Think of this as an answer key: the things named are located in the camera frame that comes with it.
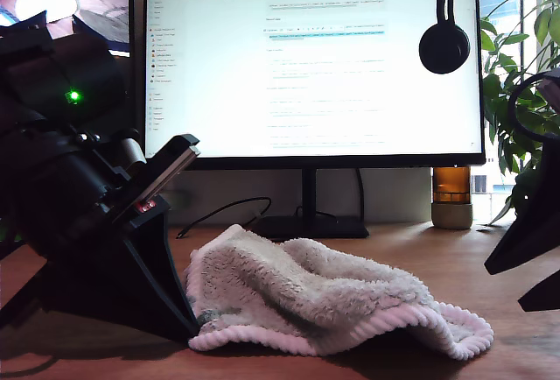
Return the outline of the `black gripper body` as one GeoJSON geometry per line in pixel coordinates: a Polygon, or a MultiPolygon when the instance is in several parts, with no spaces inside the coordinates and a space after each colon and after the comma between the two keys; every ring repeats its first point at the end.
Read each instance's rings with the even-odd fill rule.
{"type": "Polygon", "coordinates": [[[198,156],[173,137],[135,175],[112,166],[86,134],[12,130],[1,136],[1,255],[28,243],[43,257],[126,236],[169,209],[162,188],[198,156]]]}

